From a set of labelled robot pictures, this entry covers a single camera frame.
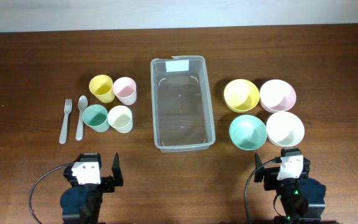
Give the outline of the green plastic bowl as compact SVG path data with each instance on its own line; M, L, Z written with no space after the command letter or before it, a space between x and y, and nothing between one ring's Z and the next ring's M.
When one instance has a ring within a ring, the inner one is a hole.
M241 115L232 121L229 127L229 136L237 148L254 151L265 144L267 129L258 117Z

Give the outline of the cream plastic cup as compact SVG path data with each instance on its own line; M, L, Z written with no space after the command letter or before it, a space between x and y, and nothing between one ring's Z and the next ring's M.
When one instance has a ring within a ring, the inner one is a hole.
M123 105L115 106L108 112L108 123L119 133L128 133L133 128L132 111Z

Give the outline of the cream plastic bowl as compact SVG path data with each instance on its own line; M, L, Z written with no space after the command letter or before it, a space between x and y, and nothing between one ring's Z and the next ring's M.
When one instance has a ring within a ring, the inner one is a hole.
M305 127L295 114L281 111L272 114L267 122L268 140L281 147L293 147L299 144L305 135Z

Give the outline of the green plastic cup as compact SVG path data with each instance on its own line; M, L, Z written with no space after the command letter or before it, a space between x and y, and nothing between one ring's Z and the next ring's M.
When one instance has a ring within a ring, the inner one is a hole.
M102 105L90 105L83 112L83 122L95 130L103 133L110 127L108 120L108 111Z

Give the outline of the grey plastic spoon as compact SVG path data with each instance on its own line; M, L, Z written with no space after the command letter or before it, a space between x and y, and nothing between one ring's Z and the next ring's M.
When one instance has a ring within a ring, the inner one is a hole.
M85 95L81 95L78 100L79 118L76 127L75 139L80 141L83 139L83 112L88 107L88 99Z

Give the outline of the pink plastic bowl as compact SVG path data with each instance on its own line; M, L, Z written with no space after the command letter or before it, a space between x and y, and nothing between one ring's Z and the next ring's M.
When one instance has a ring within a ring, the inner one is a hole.
M295 89L283 80L269 80L260 88L260 104L270 113L288 111L295 103Z

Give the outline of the yellow plastic bowl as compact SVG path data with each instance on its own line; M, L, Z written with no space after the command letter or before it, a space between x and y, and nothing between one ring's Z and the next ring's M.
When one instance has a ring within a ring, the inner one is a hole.
M245 113L255 108L259 99L259 89L251 81L236 79L225 86L224 101L236 113Z

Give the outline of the pink plastic cup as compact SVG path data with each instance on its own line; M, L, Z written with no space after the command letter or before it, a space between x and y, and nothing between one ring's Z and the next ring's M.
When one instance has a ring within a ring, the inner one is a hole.
M118 78L113 86L113 93L124 105L133 105L137 99L137 86L135 81L129 77Z

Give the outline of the yellow plastic cup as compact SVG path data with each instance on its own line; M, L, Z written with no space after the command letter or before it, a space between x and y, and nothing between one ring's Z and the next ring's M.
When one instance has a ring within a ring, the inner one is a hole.
M112 86L113 80L107 75L96 75L89 82L90 92L102 103L110 103L115 99Z

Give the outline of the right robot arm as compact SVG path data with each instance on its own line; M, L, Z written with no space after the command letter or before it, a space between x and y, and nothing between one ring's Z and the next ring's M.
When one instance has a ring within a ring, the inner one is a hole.
M310 160L297 147L283 148L280 156L272 159L278 167L266 168L255 155L255 182L263 182L264 190L276 191L284 214L273 218L274 223L321 223L326 207L326 186L309 177Z

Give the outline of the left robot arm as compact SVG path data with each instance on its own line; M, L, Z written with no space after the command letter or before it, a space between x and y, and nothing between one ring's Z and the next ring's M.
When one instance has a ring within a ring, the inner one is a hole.
M60 198L64 223L97 223L103 195L124 185L119 155L114 155L112 175L101 176L101 155L80 154L63 172L71 187Z

